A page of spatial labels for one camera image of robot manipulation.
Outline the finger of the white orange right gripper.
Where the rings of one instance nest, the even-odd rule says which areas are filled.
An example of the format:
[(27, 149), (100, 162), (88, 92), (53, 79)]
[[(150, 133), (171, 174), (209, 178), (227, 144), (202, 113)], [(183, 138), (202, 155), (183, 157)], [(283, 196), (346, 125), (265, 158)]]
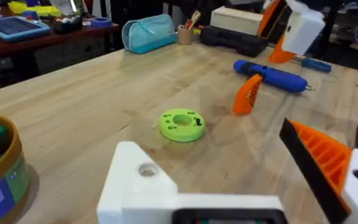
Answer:
[(319, 11), (292, 12), (287, 27), (273, 52), (268, 57), (271, 63), (285, 63), (297, 55), (304, 55), (325, 26), (324, 16)]
[(257, 31), (258, 37), (268, 39), (277, 25), (285, 9), (291, 9), (293, 13), (304, 14), (309, 7), (303, 1), (273, 0), (265, 8), (262, 20)]

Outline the bare white left gripper left finger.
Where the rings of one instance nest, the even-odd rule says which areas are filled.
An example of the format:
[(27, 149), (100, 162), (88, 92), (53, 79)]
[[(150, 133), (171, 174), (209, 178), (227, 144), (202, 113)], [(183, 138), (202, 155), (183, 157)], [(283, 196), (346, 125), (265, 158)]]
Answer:
[(96, 208), (98, 223), (122, 223), (121, 205), (126, 195), (177, 192), (177, 184), (138, 144), (119, 142)]

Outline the white orange left gripper right finger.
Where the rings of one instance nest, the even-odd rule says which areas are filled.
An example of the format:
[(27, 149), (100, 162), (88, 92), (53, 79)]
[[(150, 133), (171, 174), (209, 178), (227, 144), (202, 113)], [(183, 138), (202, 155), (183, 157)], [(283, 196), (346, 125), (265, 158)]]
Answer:
[(284, 119), (280, 139), (329, 223), (358, 223), (358, 125), (354, 147)]

